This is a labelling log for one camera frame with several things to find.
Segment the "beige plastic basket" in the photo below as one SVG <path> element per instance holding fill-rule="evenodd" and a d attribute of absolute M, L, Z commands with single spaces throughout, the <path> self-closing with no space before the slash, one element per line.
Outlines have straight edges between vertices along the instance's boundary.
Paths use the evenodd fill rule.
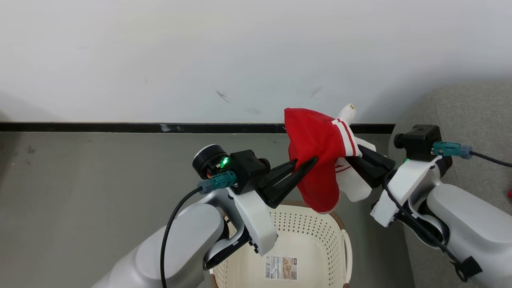
<path fill-rule="evenodd" d="M 268 211 L 279 234 L 274 248 L 261 257 L 244 245 L 210 270 L 214 288 L 348 288 L 352 247 L 335 213 L 321 215 L 299 201 L 284 201 Z M 228 226 L 232 237 L 236 230 Z M 266 278 L 267 256 L 296 258 L 296 280 Z"/>

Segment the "teal connector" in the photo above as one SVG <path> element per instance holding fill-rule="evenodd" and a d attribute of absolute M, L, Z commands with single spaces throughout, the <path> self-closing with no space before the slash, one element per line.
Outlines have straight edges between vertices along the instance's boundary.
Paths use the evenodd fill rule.
<path fill-rule="evenodd" d="M 459 143 L 453 142 L 434 142 L 432 145 L 432 153 L 443 157 L 459 156 L 464 159 L 470 159 L 472 155 L 470 151 L 473 150 L 471 146 L 462 146 Z"/>
<path fill-rule="evenodd" d="M 228 171 L 226 173 L 218 174 L 212 176 L 208 180 L 201 181 L 197 183 L 197 187 L 202 187 L 203 189 L 199 191 L 199 194 L 208 194 L 213 190 L 227 188 L 233 186 L 237 182 L 237 177 L 233 173 L 233 171 Z"/>

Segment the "gray sofa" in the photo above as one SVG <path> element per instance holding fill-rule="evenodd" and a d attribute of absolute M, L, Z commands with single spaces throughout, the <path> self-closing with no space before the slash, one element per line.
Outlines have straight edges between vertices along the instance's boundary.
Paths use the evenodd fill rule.
<path fill-rule="evenodd" d="M 393 131 L 404 133 L 415 124 L 435 124 L 444 141 L 473 146 L 474 151 L 512 162 L 512 82 L 471 83 L 439 88 L 426 95 Z M 389 156 L 402 163 L 405 151 L 389 144 Z M 473 157 L 454 158 L 444 183 L 461 187 L 512 215 L 512 169 Z M 449 258 L 422 244 L 405 229 L 416 288 L 477 287 L 462 283 Z"/>

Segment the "black baseboard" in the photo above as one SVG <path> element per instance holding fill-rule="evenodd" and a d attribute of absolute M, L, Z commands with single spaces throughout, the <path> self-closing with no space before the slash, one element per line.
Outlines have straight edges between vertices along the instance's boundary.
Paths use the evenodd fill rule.
<path fill-rule="evenodd" d="M 394 124 L 352 124 L 354 134 L 391 134 Z M 284 124 L 0 122 L 0 132 L 286 133 Z"/>

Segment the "red garment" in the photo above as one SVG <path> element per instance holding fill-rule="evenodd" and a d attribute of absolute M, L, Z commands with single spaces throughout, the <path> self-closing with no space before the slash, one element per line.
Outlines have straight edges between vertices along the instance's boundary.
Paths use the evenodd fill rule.
<path fill-rule="evenodd" d="M 338 158 L 359 156 L 349 125 L 316 111 L 285 109 L 286 133 L 290 138 L 290 160 L 296 167 L 316 156 L 318 161 L 297 185 L 307 205 L 319 213 L 329 213 L 339 202 L 335 163 Z"/>

